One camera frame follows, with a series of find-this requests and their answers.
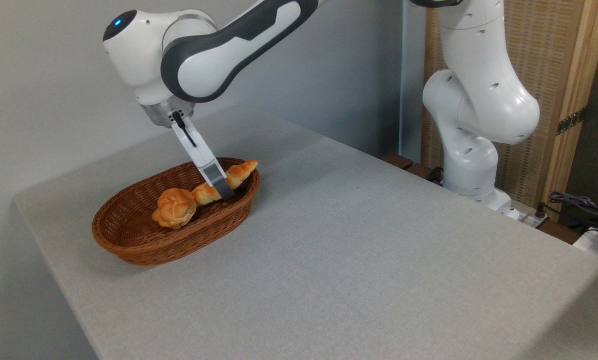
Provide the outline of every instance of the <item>croissant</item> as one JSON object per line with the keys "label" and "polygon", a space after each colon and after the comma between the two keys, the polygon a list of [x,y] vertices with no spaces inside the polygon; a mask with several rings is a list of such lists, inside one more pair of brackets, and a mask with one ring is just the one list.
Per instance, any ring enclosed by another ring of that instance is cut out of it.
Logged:
{"label": "croissant", "polygon": [[[237,189],[255,170],[259,162],[256,160],[246,160],[243,164],[230,166],[226,174],[226,181],[231,189]],[[194,200],[197,205],[208,205],[213,201],[221,200],[221,195],[214,187],[207,182],[197,186],[192,190]]]}
{"label": "croissant", "polygon": [[152,219],[164,228],[177,230],[189,223],[196,210],[197,202],[190,191],[167,189],[159,196]]}

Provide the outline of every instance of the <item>gray tabletop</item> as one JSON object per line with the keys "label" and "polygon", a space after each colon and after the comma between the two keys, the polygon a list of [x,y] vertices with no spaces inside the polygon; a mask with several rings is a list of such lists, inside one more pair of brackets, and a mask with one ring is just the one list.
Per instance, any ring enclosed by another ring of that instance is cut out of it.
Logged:
{"label": "gray tabletop", "polygon": [[269,114],[197,126],[262,183],[183,259],[133,266],[91,233],[111,196],[188,161],[173,134],[15,199],[102,360],[598,359],[594,256]]}

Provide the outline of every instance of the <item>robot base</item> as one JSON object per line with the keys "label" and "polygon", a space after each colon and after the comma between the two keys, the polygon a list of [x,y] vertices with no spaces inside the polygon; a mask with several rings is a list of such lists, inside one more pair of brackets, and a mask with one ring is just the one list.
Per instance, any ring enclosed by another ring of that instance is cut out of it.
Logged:
{"label": "robot base", "polygon": [[512,200],[510,196],[500,189],[494,188],[492,191],[479,196],[466,196],[466,198],[485,205],[498,213],[504,214],[509,218],[518,220],[520,212],[512,206]]}

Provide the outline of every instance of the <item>white robotic arm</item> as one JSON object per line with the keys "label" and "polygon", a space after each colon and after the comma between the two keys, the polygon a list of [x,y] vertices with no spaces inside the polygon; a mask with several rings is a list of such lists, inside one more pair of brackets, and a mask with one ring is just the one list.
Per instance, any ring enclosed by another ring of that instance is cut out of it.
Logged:
{"label": "white robotic arm", "polygon": [[260,0],[219,29],[199,10],[127,11],[106,28],[104,48],[150,120],[172,128],[206,182],[235,195],[190,120],[196,103],[224,93],[249,63],[303,24],[326,0]]}
{"label": "white robotic arm", "polygon": [[[173,128],[206,181],[228,199],[234,193],[226,174],[190,120],[194,105],[223,94],[239,71],[326,1],[260,0],[221,29],[198,10],[132,10],[110,23],[104,47],[153,123]],[[510,198],[494,188],[498,154],[491,141],[525,141],[537,127],[539,105],[510,63],[503,1],[410,1],[441,8],[450,69],[427,82],[424,104],[441,132],[443,186],[505,213]]]}
{"label": "white robotic arm", "polygon": [[443,59],[425,84],[424,105],[443,143],[443,186],[516,218],[495,188],[493,142],[518,144],[539,123],[539,104],[517,77],[506,48],[501,0],[462,0],[439,9]]}

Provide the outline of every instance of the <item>brown woven basket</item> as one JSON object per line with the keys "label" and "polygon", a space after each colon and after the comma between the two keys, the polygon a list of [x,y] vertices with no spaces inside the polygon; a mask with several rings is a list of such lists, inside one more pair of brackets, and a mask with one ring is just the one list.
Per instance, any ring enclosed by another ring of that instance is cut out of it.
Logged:
{"label": "brown woven basket", "polygon": [[[219,158],[224,169],[243,162]],[[207,246],[246,220],[259,189],[260,174],[254,170],[235,190],[234,198],[198,207],[190,222],[178,230],[160,227],[153,221],[151,215],[164,191],[171,188],[191,191],[203,181],[197,167],[187,162],[126,187],[95,215],[94,239],[105,250],[135,265],[172,262]]]}

